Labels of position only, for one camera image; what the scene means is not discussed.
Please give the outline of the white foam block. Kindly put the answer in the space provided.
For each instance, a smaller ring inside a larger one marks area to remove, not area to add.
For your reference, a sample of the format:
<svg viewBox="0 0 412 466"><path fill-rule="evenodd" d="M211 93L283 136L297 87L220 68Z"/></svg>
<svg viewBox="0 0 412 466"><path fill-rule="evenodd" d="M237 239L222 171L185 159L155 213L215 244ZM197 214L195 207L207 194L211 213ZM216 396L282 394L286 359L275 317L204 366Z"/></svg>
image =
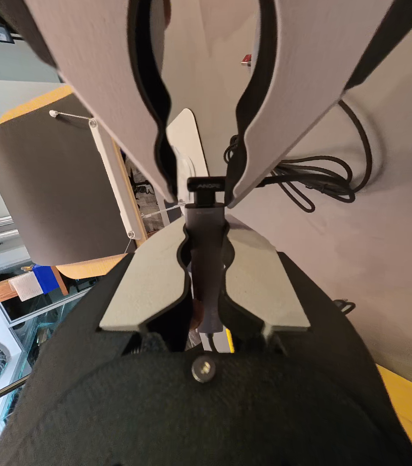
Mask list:
<svg viewBox="0 0 412 466"><path fill-rule="evenodd" d="M21 302L44 294L34 271L29 271L13 277L8 283L11 289L16 292Z"/></svg>

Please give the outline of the grey lettered USB hub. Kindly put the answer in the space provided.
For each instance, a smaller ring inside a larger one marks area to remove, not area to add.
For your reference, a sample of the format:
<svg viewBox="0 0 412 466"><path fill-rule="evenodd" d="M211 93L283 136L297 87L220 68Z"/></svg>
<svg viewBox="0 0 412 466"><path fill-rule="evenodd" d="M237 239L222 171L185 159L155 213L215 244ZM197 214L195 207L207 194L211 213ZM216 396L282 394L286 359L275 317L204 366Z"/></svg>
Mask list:
<svg viewBox="0 0 412 466"><path fill-rule="evenodd" d="M219 317L219 296L224 273L222 246L227 229L223 204L187 204L185 227L191 253L191 330L196 329L204 334L210 350L217 352L214 334L222 332L224 327Z"/></svg>

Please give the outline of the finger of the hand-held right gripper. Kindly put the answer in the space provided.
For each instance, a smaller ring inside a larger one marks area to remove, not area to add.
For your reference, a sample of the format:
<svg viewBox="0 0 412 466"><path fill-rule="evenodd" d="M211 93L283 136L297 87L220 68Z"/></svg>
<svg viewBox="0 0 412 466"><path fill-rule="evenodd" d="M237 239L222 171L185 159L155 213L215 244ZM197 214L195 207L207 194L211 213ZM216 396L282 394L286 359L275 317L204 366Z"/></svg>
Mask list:
<svg viewBox="0 0 412 466"><path fill-rule="evenodd" d="M335 105L392 3L259 1L259 50L236 107L227 207L247 196Z"/></svg>
<svg viewBox="0 0 412 466"><path fill-rule="evenodd" d="M86 108L169 202L177 162L162 80L169 1L25 1L55 66Z"/></svg>

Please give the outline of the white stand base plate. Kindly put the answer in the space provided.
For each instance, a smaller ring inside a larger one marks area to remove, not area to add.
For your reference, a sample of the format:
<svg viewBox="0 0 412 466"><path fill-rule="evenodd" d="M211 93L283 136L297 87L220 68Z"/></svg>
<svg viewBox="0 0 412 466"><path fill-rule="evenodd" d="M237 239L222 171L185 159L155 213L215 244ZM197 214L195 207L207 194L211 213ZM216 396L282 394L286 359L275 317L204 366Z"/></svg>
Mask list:
<svg viewBox="0 0 412 466"><path fill-rule="evenodd" d="M209 170L196 119L190 109L183 109L168 125L167 137L177 162L177 198L181 203L192 203L193 194L187 189L187 180L209 177Z"/></svg>

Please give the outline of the blue storage box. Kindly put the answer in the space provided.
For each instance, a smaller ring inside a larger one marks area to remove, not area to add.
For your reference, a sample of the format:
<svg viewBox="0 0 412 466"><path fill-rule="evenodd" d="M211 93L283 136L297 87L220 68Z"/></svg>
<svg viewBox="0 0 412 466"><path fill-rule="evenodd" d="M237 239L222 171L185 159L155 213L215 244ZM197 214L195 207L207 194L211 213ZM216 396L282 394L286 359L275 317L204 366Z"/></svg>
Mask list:
<svg viewBox="0 0 412 466"><path fill-rule="evenodd" d="M51 291L60 288L54 271L50 266L35 264L33 266L33 273L38 281L40 288L42 289L42 294L48 294Z"/></svg>

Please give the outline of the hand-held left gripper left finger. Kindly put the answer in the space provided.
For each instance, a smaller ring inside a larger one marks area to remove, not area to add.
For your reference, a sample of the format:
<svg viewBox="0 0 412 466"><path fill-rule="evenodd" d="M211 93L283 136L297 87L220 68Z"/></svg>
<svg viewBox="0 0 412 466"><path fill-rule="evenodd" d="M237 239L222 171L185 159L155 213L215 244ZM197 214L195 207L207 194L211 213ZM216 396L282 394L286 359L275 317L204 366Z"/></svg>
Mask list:
<svg viewBox="0 0 412 466"><path fill-rule="evenodd" d="M137 249L99 323L102 330L145 331L187 297L191 279L181 259L186 241L181 217Z"/></svg>

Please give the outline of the metal stand rod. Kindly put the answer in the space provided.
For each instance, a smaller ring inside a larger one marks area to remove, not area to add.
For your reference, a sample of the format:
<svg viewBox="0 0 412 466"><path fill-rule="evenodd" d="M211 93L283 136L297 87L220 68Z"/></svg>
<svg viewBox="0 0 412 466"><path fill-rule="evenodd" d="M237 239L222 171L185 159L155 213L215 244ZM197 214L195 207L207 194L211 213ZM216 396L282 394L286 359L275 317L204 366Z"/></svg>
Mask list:
<svg viewBox="0 0 412 466"><path fill-rule="evenodd" d="M165 209L162 209L162 210L159 210L159 211L155 211L155 212L152 212L152 213L148 213L148 214L141 214L141 218L143 218L143 219L151 218L151 217L154 217L154 216L162 214L162 213L167 213L168 211L174 210L176 208L184 207L185 205L186 205L185 202L180 202L179 204L174 205L172 207L168 207L168 208L165 208Z"/></svg>

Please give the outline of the wooden framed dark board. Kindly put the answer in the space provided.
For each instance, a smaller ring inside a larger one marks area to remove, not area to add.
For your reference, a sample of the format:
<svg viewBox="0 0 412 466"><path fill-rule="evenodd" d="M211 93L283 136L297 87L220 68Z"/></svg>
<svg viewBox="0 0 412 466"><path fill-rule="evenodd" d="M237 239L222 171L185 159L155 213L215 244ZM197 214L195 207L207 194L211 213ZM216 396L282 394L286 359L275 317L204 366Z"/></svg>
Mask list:
<svg viewBox="0 0 412 466"><path fill-rule="evenodd" d="M69 278L148 239L121 149L69 85L1 117L0 194L31 260Z"/></svg>

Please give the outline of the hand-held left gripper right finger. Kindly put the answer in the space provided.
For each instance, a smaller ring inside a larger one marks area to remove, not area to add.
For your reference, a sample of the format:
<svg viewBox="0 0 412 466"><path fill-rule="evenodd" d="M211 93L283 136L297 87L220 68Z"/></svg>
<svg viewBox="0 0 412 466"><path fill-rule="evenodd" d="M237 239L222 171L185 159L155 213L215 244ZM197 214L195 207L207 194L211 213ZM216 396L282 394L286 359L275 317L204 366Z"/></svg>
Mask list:
<svg viewBox="0 0 412 466"><path fill-rule="evenodd" d="M274 245L231 214L226 221L222 323L243 341L307 331L310 322Z"/></svg>

